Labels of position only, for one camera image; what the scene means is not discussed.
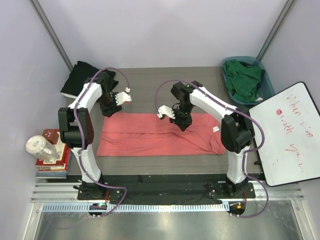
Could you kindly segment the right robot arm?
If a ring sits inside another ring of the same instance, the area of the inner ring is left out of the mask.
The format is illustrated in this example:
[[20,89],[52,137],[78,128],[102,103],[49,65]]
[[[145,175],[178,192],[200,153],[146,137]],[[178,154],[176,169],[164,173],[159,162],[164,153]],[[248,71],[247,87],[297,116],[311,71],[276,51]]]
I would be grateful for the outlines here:
[[248,184],[245,175],[247,151],[254,138],[253,123],[247,110],[230,105],[210,93],[199,82],[175,83],[170,92],[178,100],[178,107],[171,109],[170,122],[185,131],[192,124],[194,107],[204,110],[220,124],[220,139],[228,153],[226,193],[233,198],[241,196]]

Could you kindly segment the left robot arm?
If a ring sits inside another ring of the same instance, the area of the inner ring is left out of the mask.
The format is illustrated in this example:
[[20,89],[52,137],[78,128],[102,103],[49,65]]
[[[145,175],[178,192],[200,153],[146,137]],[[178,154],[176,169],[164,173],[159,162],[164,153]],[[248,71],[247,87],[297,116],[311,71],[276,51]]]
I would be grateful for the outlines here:
[[81,199],[88,197],[100,200],[107,190],[127,193],[123,186],[105,184],[92,147],[95,133],[90,112],[96,102],[99,102],[102,115],[108,118],[122,110],[122,103],[119,102],[121,93],[113,92],[117,84],[104,72],[89,77],[74,102],[58,110],[60,139],[72,151],[81,170],[81,184],[74,187]]

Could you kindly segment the red t shirt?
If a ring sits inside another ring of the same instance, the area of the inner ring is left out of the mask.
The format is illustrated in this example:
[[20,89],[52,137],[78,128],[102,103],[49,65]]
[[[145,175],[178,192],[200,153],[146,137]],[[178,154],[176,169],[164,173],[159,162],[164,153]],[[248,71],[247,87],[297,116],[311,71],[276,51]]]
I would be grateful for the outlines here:
[[193,113],[185,131],[153,113],[117,112],[104,118],[99,157],[223,155],[219,123],[208,113]]

